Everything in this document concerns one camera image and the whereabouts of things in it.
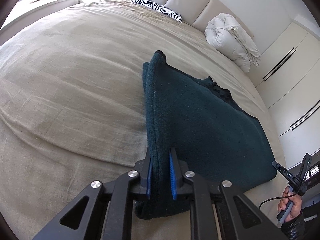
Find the black jacket sleeve forearm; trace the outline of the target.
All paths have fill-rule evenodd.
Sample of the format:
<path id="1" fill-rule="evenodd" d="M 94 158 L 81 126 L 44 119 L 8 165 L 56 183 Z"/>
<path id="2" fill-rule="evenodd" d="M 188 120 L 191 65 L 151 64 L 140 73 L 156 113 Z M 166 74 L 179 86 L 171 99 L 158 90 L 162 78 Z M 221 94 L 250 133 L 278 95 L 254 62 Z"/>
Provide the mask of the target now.
<path id="1" fill-rule="evenodd" d="M 280 229 L 288 239 L 319 239 L 319 202 L 303 208 Z"/>

